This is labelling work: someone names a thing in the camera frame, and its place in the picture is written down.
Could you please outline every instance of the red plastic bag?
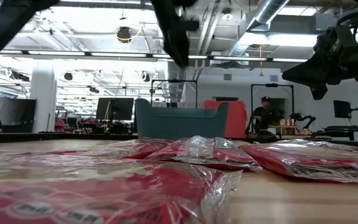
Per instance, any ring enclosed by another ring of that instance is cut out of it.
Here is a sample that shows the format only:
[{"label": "red plastic bag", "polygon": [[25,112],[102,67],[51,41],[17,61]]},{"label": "red plastic bag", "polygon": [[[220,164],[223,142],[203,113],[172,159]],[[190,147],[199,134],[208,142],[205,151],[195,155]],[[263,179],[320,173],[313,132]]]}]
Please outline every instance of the red plastic bag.
[{"label": "red plastic bag", "polygon": [[173,142],[165,139],[135,139],[98,146],[84,147],[75,151],[57,151],[51,154],[70,154],[77,156],[109,156],[114,159],[144,159],[151,153]]},{"label": "red plastic bag", "polygon": [[303,179],[358,183],[358,147],[306,140],[241,146],[266,169]]},{"label": "red plastic bag", "polygon": [[225,224],[240,176],[171,162],[5,155],[0,224]]},{"label": "red plastic bag", "polygon": [[260,169],[252,157],[239,150],[233,142],[223,138],[206,139],[195,136],[181,139],[154,152],[146,159],[181,161],[224,170]]}]

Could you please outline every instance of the white column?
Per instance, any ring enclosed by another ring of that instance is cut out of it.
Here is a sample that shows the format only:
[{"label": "white column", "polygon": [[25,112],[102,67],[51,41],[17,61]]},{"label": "white column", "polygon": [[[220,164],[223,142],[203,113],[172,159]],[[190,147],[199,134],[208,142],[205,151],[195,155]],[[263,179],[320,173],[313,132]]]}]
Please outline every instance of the white column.
[{"label": "white column", "polygon": [[54,131],[57,78],[53,60],[34,60],[31,99],[37,100],[33,133]]}]

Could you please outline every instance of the desk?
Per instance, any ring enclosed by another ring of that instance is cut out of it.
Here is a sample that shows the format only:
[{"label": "desk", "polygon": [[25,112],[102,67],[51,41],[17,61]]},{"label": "desk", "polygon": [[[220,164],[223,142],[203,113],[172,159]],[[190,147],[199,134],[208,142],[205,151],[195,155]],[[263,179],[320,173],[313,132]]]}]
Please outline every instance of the desk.
[{"label": "desk", "polygon": [[[0,151],[50,152],[111,143],[56,140],[0,144]],[[246,144],[236,141],[236,145]],[[267,170],[245,172],[231,197],[233,224],[358,224],[358,184],[290,180]]]}]

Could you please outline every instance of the white wall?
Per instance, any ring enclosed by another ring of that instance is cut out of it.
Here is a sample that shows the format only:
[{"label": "white wall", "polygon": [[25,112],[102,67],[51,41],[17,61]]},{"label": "white wall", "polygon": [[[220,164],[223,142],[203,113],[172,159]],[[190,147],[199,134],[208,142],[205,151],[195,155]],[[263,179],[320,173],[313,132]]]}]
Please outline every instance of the white wall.
[{"label": "white wall", "polygon": [[[233,80],[223,81],[223,73],[233,73],[236,71],[224,71],[218,68],[210,68],[207,73],[203,73],[198,84],[198,106],[202,107],[204,100],[212,100],[215,96],[238,97],[244,101],[247,107],[247,114],[251,114],[251,98],[250,98],[250,84],[251,83],[270,83],[268,77],[270,74],[277,74],[277,70],[264,70],[264,77],[259,77],[260,71],[242,70],[242,76],[233,74]],[[327,126],[348,126],[358,125],[358,111],[352,113],[351,124],[347,119],[334,117],[333,100],[342,100],[351,102],[352,108],[358,107],[358,82],[354,80],[342,81],[340,85],[328,86],[328,93],[319,101],[315,101],[311,95],[310,89],[307,86],[298,85],[296,83],[288,83],[284,80],[279,80],[279,84],[292,84],[295,91],[295,112],[302,111],[304,115],[313,115],[317,120],[310,126],[312,131],[321,130]],[[286,99],[286,115],[289,115],[291,108],[291,94],[290,89],[285,91],[283,88],[266,88],[261,87],[255,92],[254,89],[254,108],[260,106],[260,99],[263,96],[271,98]],[[186,88],[185,99],[189,102],[190,107],[195,107],[195,92],[190,88]],[[304,126],[307,121],[300,122],[300,126]],[[358,141],[358,133],[355,134],[355,139]]]}]

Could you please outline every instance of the teal chair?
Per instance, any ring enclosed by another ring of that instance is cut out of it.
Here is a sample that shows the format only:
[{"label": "teal chair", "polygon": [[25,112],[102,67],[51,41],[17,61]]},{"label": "teal chair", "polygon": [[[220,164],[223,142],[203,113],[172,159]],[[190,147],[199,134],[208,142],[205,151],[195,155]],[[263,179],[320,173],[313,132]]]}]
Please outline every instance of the teal chair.
[{"label": "teal chair", "polygon": [[221,103],[216,110],[153,108],[147,100],[138,99],[135,108],[139,139],[224,138],[229,103]]}]

